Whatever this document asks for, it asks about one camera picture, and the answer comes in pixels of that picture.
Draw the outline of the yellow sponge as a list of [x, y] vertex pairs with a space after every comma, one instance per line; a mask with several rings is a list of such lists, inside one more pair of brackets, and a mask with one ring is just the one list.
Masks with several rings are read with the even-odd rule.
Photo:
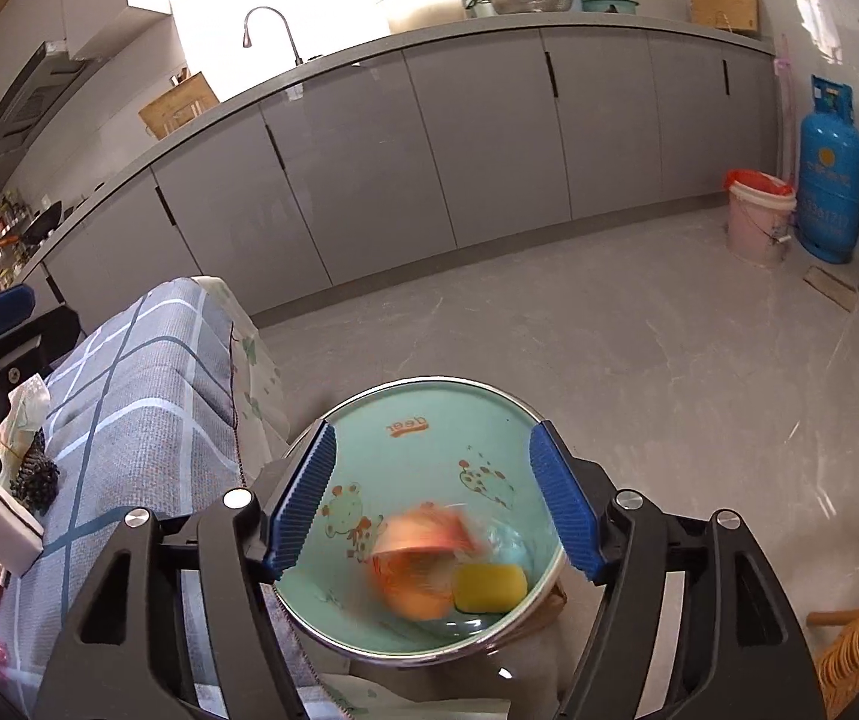
[[516, 564], [462, 564], [452, 594], [461, 613], [506, 614], [527, 596], [527, 575]]

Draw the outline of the orange snack packet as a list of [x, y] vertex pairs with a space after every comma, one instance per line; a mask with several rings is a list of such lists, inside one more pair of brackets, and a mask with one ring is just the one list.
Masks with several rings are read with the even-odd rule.
[[391, 515], [370, 552], [374, 588], [389, 610], [413, 622], [454, 608], [454, 574], [485, 552], [461, 507], [421, 504]]

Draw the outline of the grey kitchen base cabinets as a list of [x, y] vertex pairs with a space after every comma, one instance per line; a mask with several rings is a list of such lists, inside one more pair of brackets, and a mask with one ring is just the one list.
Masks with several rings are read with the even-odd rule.
[[773, 171], [773, 49], [642, 16], [505, 16], [314, 60], [109, 179], [25, 282], [86, 327], [213, 275], [249, 314], [421, 260], [719, 200]]

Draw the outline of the kitchen faucet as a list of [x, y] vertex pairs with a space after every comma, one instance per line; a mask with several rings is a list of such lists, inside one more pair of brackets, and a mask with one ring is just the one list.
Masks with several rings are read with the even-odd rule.
[[261, 67], [283, 70], [301, 67], [320, 57], [316, 49], [299, 41], [288, 16], [270, 5], [257, 5], [246, 11], [242, 18], [241, 49]]

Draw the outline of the green-white plastic bag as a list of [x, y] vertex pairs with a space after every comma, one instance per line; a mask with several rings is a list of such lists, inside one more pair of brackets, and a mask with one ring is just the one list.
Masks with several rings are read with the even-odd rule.
[[50, 392], [44, 379], [34, 374], [8, 394], [10, 411], [0, 422], [0, 460], [18, 466], [36, 434], [43, 429], [50, 410]]

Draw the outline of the spice rack with bottles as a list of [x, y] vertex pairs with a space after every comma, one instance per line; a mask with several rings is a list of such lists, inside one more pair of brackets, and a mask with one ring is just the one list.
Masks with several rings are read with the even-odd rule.
[[29, 259], [28, 244], [23, 241], [29, 225], [36, 218], [20, 193], [5, 190], [0, 200], [0, 291], [10, 288]]

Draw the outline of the black knitted cloth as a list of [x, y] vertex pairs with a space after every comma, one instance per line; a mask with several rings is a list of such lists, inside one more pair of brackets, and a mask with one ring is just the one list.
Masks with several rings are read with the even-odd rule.
[[10, 493], [33, 514], [45, 514], [59, 492], [60, 468], [46, 454], [44, 431], [37, 431], [10, 481]]

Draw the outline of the black wok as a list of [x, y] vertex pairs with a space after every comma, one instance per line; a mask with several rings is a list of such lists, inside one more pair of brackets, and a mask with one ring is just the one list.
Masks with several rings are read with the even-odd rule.
[[55, 231], [64, 217], [64, 204], [54, 202], [46, 210], [32, 218], [32, 222], [26, 226], [21, 234], [21, 242], [26, 247], [37, 247], [41, 245], [52, 231]]

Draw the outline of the green enamel basin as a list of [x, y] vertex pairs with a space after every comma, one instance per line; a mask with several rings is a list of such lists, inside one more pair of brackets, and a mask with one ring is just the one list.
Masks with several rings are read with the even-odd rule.
[[488, 383], [414, 377], [319, 422], [335, 466], [275, 587], [292, 621], [342, 655], [398, 668], [519, 631], [564, 562], [528, 461], [539, 413]]

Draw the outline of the blue plaid tablecloth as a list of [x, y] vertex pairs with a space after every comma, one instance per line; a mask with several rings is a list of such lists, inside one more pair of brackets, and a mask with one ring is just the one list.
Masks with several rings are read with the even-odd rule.
[[0, 718], [337, 717], [249, 562], [285, 421], [223, 281], [158, 284], [46, 385], [59, 492], [31, 569], [0, 564]]

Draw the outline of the range hood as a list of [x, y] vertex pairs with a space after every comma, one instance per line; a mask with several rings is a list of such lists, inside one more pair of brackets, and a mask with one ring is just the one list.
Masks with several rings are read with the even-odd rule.
[[72, 59], [65, 41], [44, 41], [0, 99], [0, 158], [28, 148], [105, 63], [104, 57]]

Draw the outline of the wooden cutting board left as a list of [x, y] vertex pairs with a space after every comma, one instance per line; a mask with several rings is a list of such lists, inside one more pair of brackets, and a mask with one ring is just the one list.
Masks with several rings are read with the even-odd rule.
[[205, 75], [194, 73], [185, 75], [177, 85], [143, 106], [139, 115], [146, 130], [156, 140], [162, 140], [218, 104]]

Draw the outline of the wooden cutting board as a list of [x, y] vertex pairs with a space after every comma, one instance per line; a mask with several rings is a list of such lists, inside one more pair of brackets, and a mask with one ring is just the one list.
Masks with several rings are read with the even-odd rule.
[[692, 0], [690, 13], [697, 25], [738, 34], [760, 32], [758, 0]]
[[218, 104], [205, 75], [194, 73], [185, 75], [177, 85], [143, 106], [139, 115], [146, 130], [156, 140], [162, 140]]

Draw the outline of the pink bucket red lid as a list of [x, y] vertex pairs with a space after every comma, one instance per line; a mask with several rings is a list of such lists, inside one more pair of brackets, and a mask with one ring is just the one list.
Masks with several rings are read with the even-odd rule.
[[729, 199], [727, 249], [763, 268], [778, 266], [792, 241], [797, 200], [791, 184], [766, 172], [732, 169], [724, 179]]

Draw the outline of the blue gas cylinder right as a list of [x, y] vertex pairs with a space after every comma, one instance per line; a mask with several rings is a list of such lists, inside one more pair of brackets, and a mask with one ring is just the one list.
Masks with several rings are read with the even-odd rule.
[[859, 128], [852, 88], [812, 76], [813, 110], [800, 124], [797, 237], [823, 262], [848, 263], [859, 239]]

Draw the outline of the teal tray on counter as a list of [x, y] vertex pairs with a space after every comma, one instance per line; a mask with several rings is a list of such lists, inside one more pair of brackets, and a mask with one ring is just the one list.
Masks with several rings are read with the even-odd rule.
[[582, 9], [587, 13], [620, 13], [636, 15], [638, 0], [581, 0]]

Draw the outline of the wooden cutting board right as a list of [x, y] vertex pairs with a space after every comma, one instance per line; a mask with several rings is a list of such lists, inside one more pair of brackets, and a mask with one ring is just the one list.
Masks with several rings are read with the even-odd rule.
[[697, 25], [738, 34], [760, 32], [758, 0], [692, 0], [690, 13]]

